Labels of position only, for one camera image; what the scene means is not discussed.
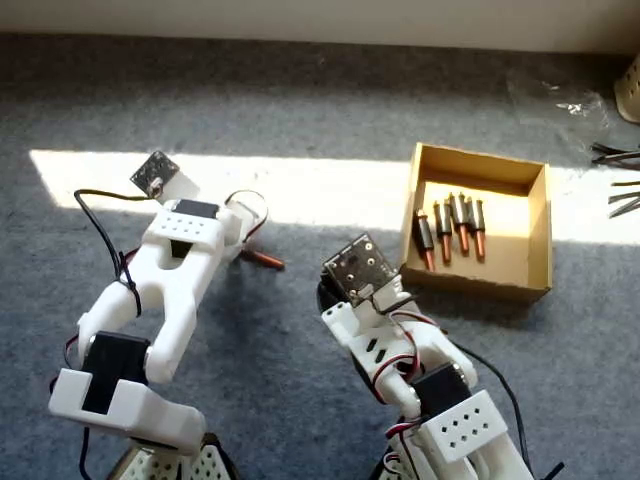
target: white perforated bracket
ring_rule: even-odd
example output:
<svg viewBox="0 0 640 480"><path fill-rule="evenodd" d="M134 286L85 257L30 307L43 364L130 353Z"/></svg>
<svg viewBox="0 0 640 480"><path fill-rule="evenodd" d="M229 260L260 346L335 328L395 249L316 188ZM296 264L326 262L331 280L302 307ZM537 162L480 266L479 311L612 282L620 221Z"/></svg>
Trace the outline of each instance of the white perforated bracket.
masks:
<svg viewBox="0 0 640 480"><path fill-rule="evenodd" d="M432 418L422 427L447 463L458 461L507 431L486 390Z"/></svg>
<svg viewBox="0 0 640 480"><path fill-rule="evenodd" d="M178 476L181 459L178 455L164 452L149 452L142 449L129 455L128 463L122 465L116 476L109 480L182 480ZM191 463L189 480L231 480L220 451L215 445L205 445L200 455Z"/></svg>

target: black wire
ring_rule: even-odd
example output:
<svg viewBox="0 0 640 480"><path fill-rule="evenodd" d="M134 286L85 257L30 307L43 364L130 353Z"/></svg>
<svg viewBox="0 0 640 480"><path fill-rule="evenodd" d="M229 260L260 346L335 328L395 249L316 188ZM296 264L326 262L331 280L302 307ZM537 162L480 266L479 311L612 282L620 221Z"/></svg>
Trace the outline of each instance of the black wire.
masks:
<svg viewBox="0 0 640 480"><path fill-rule="evenodd" d="M400 300L397 303L394 303L393 305L391 305L390 307L385 308L384 310L380 310L378 308L378 304L376 303L374 298L371 297L371 305L373 306L373 309L376 311L376 313L378 315L388 315L391 312L393 312L394 310L397 310L398 308L405 306L407 303L417 300L417 298L418 298L417 296L411 295L411 296L409 296L409 297L407 297L407 298L405 298L403 300Z"/></svg>
<svg viewBox="0 0 640 480"><path fill-rule="evenodd" d="M522 454L522 460L524 461L525 465L531 472L531 475L533 475L533 469L531 468L531 462L529 461L529 450L527 449L527 439L524 433L524 422L522 421L522 413L520 412L520 405L518 404L518 399L516 398L516 394L513 393L513 390L511 390L511 387L507 383L507 379L504 378L504 375L502 375L502 373L500 373L500 370L498 370L491 362L489 362L485 358L469 350L468 348L463 347L459 343L456 343L456 342L451 342L451 343L453 343L456 347L458 347L458 349L460 349L470 357L473 357L476 360L478 360L480 363L484 364L484 366L487 367L489 370L491 370L493 374L496 377L498 377L498 380L500 380L502 387L507 392L507 395L509 395L509 398L511 399L511 403L513 404L513 410L515 412L515 417L516 417L516 425L518 427L518 439L520 441L520 452Z"/></svg>
<svg viewBox="0 0 640 480"><path fill-rule="evenodd" d="M80 461L78 462L78 469L80 470L80 475L84 480L91 480L91 477L87 473L87 469L85 468L85 462L87 461L87 453L89 452L89 427L84 427L84 431L82 432L82 449L80 450Z"/></svg>
<svg viewBox="0 0 640 480"><path fill-rule="evenodd" d="M120 265L122 266L122 271L124 272L125 277L127 278L127 282L124 283L120 280L120 283L123 283L125 287L131 290L133 293L133 298L136 300L136 317L139 317L142 313L142 302L140 301L140 294L138 293L138 289L136 288L136 282L131 278L131 273L129 273L129 266L127 265L127 260L125 259L124 253L119 252L120 255Z"/></svg>
<svg viewBox="0 0 640 480"><path fill-rule="evenodd" d="M103 190L93 190L90 188L81 188L80 190L76 190L75 192L73 192L73 196L75 197L76 201L78 202L78 204L80 205L84 213L87 215L87 217L89 217L89 220L91 220L91 223L93 224L93 226L96 227L96 230L98 230L98 233L100 234L100 236L102 237L102 240L104 240L104 243L107 246L107 250L109 250L109 256L111 257L111 262L113 263L113 271L116 277L116 281L123 283L123 285L125 285L129 290L131 290L131 293L133 293L133 296L135 297L135 300L136 300L137 316L139 317L140 314L142 313L142 304L140 302L140 294L138 293L136 284L132 280L131 274L129 273L129 268L127 267L126 258L122 252L116 251L116 247L114 247L113 242L111 241L111 238L109 238L109 234L107 233L105 228L102 226L102 224L100 223L100 220L98 220L98 217L96 217L95 213L93 213L93 211L82 199L82 195L97 195L101 197L116 198L118 200L126 200L130 202L142 202L145 200L153 200L153 198L144 197L144 196L120 195L119 193L105 192ZM127 278L126 283L120 280L120 276L123 273Z"/></svg>
<svg viewBox="0 0 640 480"><path fill-rule="evenodd" d="M76 190L75 192L73 192L73 196L75 197L76 201L80 205L80 208L82 208L82 210L87 215L87 217L89 217L89 220L91 220L91 223L93 223L93 226L96 227L96 230L98 230L98 233L100 234L100 236L102 237L102 240L107 246L107 250L109 250L109 256L111 257L111 262L113 263L114 275L117 278L122 273L122 269L120 266L120 260L118 259L116 248L113 246L113 242L111 241L111 238L109 238L107 231L104 229L104 227L100 223L100 220L98 220L98 217L96 217L95 213L93 213L93 211L82 199L82 195L97 195L101 197L110 197L110 198L116 198L118 200L127 200L132 202L141 202L144 200L152 200L152 199L149 197L143 197L143 196L131 197L127 195L120 195L118 193L105 192L103 190L93 190L90 188L81 188L80 190Z"/></svg>
<svg viewBox="0 0 640 480"><path fill-rule="evenodd" d="M564 469L564 462L560 462L558 465L553 467L553 470L551 470L549 474L546 477L544 477L542 480L553 480L563 469Z"/></svg>
<svg viewBox="0 0 640 480"><path fill-rule="evenodd" d="M409 448L407 447L407 444L404 441L404 432L400 432L400 443L402 443L402 448L404 448L404 452L407 454L407 457L409 457L409 463L411 464L411 469L413 470L413 473L416 476L416 480L420 480L420 475L418 474L418 469L416 468L416 464L413 463L413 457L411 456L411 452L409 451Z"/></svg>
<svg viewBox="0 0 640 480"><path fill-rule="evenodd" d="M71 348L71 345L73 345L75 342L78 341L78 334L76 333L74 336L72 336L69 340L67 340L64 344L64 363L67 364L67 367L69 368L73 368L71 366L71 360L69 360L69 348Z"/></svg>

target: cardboard box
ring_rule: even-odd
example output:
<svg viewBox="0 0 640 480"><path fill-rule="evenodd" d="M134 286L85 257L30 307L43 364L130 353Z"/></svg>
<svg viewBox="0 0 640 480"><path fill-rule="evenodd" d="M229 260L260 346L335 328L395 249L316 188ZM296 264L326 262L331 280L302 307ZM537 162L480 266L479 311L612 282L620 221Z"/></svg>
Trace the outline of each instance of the cardboard box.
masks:
<svg viewBox="0 0 640 480"><path fill-rule="evenodd" d="M409 179L403 222L401 273L407 283L533 302L551 289L551 205L548 165L419 143ZM452 261L442 262L433 203L464 192L484 201L486 259L477 261L473 240L464 257L458 236ZM415 209L429 215L436 242L436 271L429 272L412 237Z"/></svg>

